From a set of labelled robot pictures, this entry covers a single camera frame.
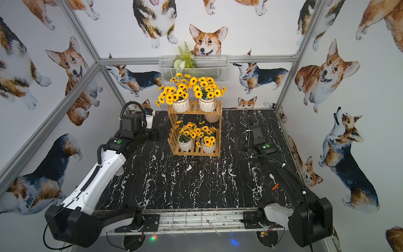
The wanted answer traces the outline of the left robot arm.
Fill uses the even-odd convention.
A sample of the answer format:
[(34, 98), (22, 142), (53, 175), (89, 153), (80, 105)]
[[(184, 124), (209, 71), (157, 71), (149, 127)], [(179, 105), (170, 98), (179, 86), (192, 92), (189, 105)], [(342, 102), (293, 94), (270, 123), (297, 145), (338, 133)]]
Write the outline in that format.
[(119, 115), (120, 128), (106, 144), (97, 148), (97, 162), (60, 206), (51, 206), (45, 213), (46, 231), (55, 240), (88, 248), (97, 239), (117, 228), (135, 231), (144, 229), (142, 211), (136, 206), (96, 213), (96, 205), (114, 176), (124, 173), (124, 164), (134, 151), (148, 140), (156, 140), (153, 128), (156, 112), (136, 101), (126, 103)]

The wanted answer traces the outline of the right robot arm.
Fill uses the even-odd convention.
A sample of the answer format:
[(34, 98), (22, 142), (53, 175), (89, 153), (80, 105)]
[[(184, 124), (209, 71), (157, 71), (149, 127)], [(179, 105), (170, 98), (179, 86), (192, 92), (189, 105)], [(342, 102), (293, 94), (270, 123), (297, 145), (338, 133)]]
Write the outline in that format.
[(319, 198), (313, 193), (284, 161), (275, 158), (278, 153), (269, 142), (264, 126), (250, 122), (247, 135), (238, 140), (238, 149), (248, 152), (250, 158), (259, 161), (267, 168), (269, 175), (290, 202), (291, 206), (270, 203), (263, 207), (264, 218), (289, 230), (292, 238), (300, 247), (333, 235), (333, 208), (327, 198)]

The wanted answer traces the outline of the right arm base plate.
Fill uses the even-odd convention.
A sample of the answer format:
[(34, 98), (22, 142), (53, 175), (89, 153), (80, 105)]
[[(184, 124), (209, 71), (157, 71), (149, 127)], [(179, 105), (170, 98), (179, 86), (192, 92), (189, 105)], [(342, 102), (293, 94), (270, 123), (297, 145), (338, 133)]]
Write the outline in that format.
[(243, 212), (242, 217), (243, 219), (241, 219), (240, 222), (244, 224), (247, 230), (269, 228), (271, 226), (271, 222), (259, 211)]

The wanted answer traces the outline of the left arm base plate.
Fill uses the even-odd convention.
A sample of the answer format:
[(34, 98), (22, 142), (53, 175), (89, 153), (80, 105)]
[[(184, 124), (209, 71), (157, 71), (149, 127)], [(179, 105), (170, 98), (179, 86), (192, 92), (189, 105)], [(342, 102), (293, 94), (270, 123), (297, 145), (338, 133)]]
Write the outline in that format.
[(132, 232), (157, 232), (160, 223), (159, 214), (139, 215), (133, 219)]

